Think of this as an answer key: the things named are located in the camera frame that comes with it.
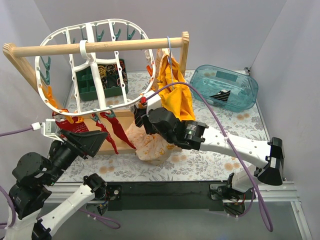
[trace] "floral tablecloth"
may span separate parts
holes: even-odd
[[[190,81],[194,71],[186,71],[185,79]],[[147,72],[128,72],[129,92],[134,99],[149,82]],[[77,109],[76,99],[71,94],[68,109]],[[108,105],[118,104],[122,97],[106,99]],[[86,110],[98,106],[98,101],[81,103]],[[193,99],[196,120],[218,129],[218,125],[205,104]],[[241,113],[214,107],[217,117],[231,134],[253,140],[267,140],[266,132],[256,105]],[[174,152],[159,166],[142,162],[135,154],[97,155],[82,159],[78,157],[60,177],[59,182],[82,182],[83,176],[98,173],[107,182],[120,181],[203,181],[226,180],[230,173],[238,172],[242,166],[238,159],[215,152],[182,150]]]

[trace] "white clip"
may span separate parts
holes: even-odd
[[[92,56],[92,54],[91,54],[91,53],[87,53],[86,43],[88,43],[88,40],[81,40],[80,43],[79,43],[79,48],[80,48],[81,57],[82,57],[83,59],[88,60],[89,63],[94,63],[94,62],[95,62],[95,59],[94,59],[94,57]]]
[[[226,136],[223,138],[224,142],[227,143],[228,139],[229,139],[229,133],[228,131],[225,131]]]

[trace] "gray wall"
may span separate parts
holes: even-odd
[[[250,67],[285,0],[34,0],[55,31],[103,19],[125,19],[149,38],[180,37],[189,31],[188,69],[211,64],[233,70]],[[109,31],[103,39],[106,41]],[[126,37],[122,29],[121,40]],[[120,52],[127,70],[146,70],[142,51]]]
[[[294,180],[313,239],[320,239],[320,1],[287,1],[252,65],[271,136],[284,141],[285,176]]]
[[[0,45],[15,43],[17,46],[39,45],[50,33],[42,15],[33,0],[0,0]],[[61,77],[55,84],[57,98],[63,102],[70,81],[63,81],[67,63],[63,57],[52,63],[52,76]],[[12,66],[6,57],[0,54],[0,133],[28,127],[51,116],[49,108],[31,88],[27,81]],[[0,184],[9,191],[15,184],[11,172],[20,157],[28,152],[47,155],[50,140],[41,132],[29,131],[13,136],[0,137]],[[0,197],[0,222],[8,220],[8,204]]]

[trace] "yellow cloth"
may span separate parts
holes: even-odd
[[[158,74],[158,88],[172,83],[171,66],[168,61],[168,53],[163,54]],[[186,82],[184,76],[180,71],[179,63],[172,57],[172,74],[173,82]],[[190,89],[186,85],[176,84],[170,86],[161,92],[162,106],[167,110],[173,112],[176,118],[182,120],[196,120],[195,113],[192,107],[192,95]]]

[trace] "blue plastic container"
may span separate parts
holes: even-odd
[[[250,109],[256,103],[258,83],[252,77],[211,65],[199,66],[190,81],[207,102],[233,112]],[[230,91],[223,100],[215,99],[219,94]],[[201,98],[193,90],[193,97]]]

